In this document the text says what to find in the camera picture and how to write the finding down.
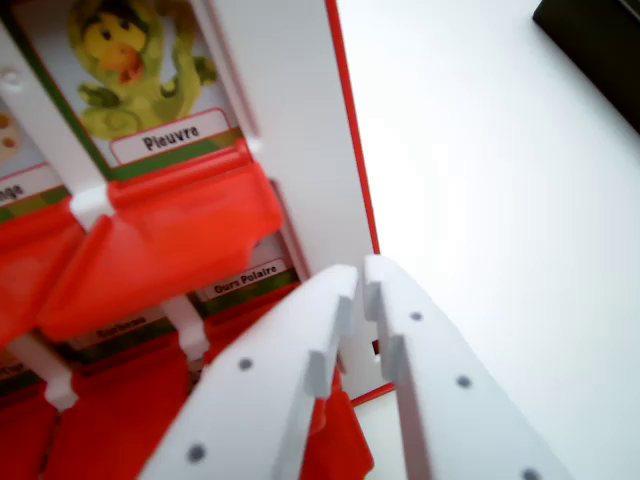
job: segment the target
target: green border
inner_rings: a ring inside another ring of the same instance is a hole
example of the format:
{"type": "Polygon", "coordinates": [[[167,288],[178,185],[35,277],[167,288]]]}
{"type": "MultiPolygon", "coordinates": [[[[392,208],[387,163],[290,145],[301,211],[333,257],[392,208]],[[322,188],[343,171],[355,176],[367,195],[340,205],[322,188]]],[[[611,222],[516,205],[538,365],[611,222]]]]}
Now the green border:
{"type": "MultiPolygon", "coordinates": [[[[96,164],[100,172],[102,172],[102,175],[104,175],[107,180],[127,180],[144,173],[159,170],[194,157],[215,152],[216,150],[231,145],[237,138],[242,137],[240,129],[233,128],[226,132],[208,137],[200,142],[185,145],[184,147],[176,148],[169,152],[155,155],[153,157],[146,157],[128,165],[110,167],[78,120],[76,113],[67,103],[66,98],[56,87],[55,81],[51,75],[49,75],[46,67],[38,57],[35,48],[20,27],[18,20],[14,17],[9,3],[11,2],[2,2],[2,4],[0,4],[2,22],[13,37],[16,45],[22,52],[22,55],[33,69],[34,74],[40,80],[42,87],[49,94],[56,107],[58,107],[58,110],[67,122],[67,125],[71,128],[78,141],[82,144],[89,154],[89,157],[93,160],[93,163],[96,164]]],[[[2,213],[0,213],[0,221],[2,221],[2,218],[4,217],[2,216],[2,213]]]]}
{"type": "Polygon", "coordinates": [[[59,186],[45,192],[21,198],[4,207],[0,207],[0,223],[33,213],[49,205],[54,205],[68,196],[69,191],[67,188],[65,186],[59,186]]]}
{"type": "Polygon", "coordinates": [[[203,318],[206,318],[298,281],[298,274],[295,269],[290,268],[277,275],[265,278],[264,280],[252,283],[251,285],[247,285],[246,287],[234,290],[225,295],[212,298],[206,302],[200,300],[195,293],[190,293],[188,297],[198,313],[203,318]]]}
{"type": "Polygon", "coordinates": [[[167,318],[161,318],[81,350],[74,350],[68,343],[57,345],[56,350],[68,362],[90,365],[175,331],[176,329],[167,318]]]}

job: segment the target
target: white plastic frame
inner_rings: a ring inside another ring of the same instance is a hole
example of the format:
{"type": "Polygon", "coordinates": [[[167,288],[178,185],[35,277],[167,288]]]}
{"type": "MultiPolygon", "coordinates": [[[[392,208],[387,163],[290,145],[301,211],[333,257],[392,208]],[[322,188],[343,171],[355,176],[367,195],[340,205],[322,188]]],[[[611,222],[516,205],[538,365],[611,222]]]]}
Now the white plastic frame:
{"type": "MultiPolygon", "coordinates": [[[[310,273],[373,253],[325,2],[191,0],[254,158],[277,184],[310,273]]],[[[355,307],[340,345],[353,398],[384,383],[355,307]]]]}

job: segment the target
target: white plastic hinge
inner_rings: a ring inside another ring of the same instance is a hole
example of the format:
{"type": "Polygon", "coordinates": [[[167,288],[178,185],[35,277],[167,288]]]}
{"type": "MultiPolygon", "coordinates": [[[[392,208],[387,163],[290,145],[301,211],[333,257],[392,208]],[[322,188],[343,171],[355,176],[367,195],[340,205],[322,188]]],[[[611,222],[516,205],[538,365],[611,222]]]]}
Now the white plastic hinge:
{"type": "Polygon", "coordinates": [[[66,410],[78,400],[71,384],[73,372],[69,366],[33,335],[15,338],[7,344],[7,350],[47,382],[45,399],[59,411],[66,410]]]}
{"type": "Polygon", "coordinates": [[[178,330],[180,348],[189,361],[202,358],[209,349],[209,340],[204,322],[185,295],[166,300],[160,304],[173,326],[178,330]]]}
{"type": "Polygon", "coordinates": [[[76,193],[71,199],[71,213],[80,225],[89,231],[101,215],[116,213],[107,194],[107,183],[76,193]]]}

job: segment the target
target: white plastic piece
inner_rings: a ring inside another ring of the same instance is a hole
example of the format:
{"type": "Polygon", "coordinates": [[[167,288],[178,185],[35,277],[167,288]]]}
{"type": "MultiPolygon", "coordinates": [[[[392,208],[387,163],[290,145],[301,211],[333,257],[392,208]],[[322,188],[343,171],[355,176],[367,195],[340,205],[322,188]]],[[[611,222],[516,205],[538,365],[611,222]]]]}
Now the white plastic piece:
{"type": "Polygon", "coordinates": [[[111,216],[116,213],[107,195],[106,183],[76,193],[69,207],[75,219],[87,231],[101,215],[111,216]]]}
{"type": "Polygon", "coordinates": [[[297,479],[316,397],[326,398],[358,283],[336,265],[294,290],[224,350],[142,479],[297,479]]]}
{"type": "Polygon", "coordinates": [[[103,185],[100,171],[60,116],[0,22],[0,95],[69,191],[103,185]]]}
{"type": "Polygon", "coordinates": [[[71,385],[73,374],[58,355],[31,334],[13,339],[6,348],[47,382],[44,396],[51,405],[60,411],[73,406],[78,399],[71,385]]]}
{"type": "MultiPolygon", "coordinates": [[[[191,0],[253,157],[278,185],[311,275],[373,253],[325,2],[191,0]],[[327,241],[339,237],[340,241],[327,241]]],[[[343,385],[382,385],[374,325],[354,309],[343,385]]]]}
{"type": "Polygon", "coordinates": [[[409,478],[571,478],[409,274],[371,255],[364,289],[383,375],[396,386],[409,478]]]}
{"type": "Polygon", "coordinates": [[[180,348],[189,361],[202,358],[209,349],[204,322],[185,295],[178,295],[160,304],[165,315],[178,330],[180,348]]]}
{"type": "Polygon", "coordinates": [[[291,262],[293,263],[293,267],[296,269],[298,278],[301,282],[306,282],[311,277],[311,274],[309,273],[309,266],[305,260],[302,245],[300,245],[298,237],[296,236],[294,225],[291,223],[291,217],[287,212],[287,206],[284,205],[284,201],[280,191],[278,190],[278,184],[276,182],[271,182],[271,187],[276,192],[276,195],[280,200],[280,205],[282,206],[283,214],[285,216],[282,227],[280,227],[280,235],[282,236],[282,240],[287,248],[287,252],[289,252],[291,262]]]}

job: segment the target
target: grey dot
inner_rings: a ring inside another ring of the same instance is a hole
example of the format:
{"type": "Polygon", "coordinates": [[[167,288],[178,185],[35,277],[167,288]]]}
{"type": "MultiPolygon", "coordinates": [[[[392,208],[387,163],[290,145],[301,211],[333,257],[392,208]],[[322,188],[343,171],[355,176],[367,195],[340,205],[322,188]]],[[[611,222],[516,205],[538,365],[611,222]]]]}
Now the grey dot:
{"type": "Polygon", "coordinates": [[[191,463],[198,463],[205,456],[204,445],[200,443],[196,443],[192,445],[189,451],[187,452],[187,460],[191,463]]]}
{"type": "Polygon", "coordinates": [[[250,358],[243,358],[238,362],[238,367],[240,367],[240,370],[249,370],[253,367],[253,360],[250,358]]]}
{"type": "Polygon", "coordinates": [[[456,379],[456,383],[460,385],[462,388],[469,388],[471,386],[471,379],[465,375],[460,375],[456,379]]]}
{"type": "Polygon", "coordinates": [[[533,468],[527,468],[522,472],[523,480],[542,480],[542,476],[533,468]]]}

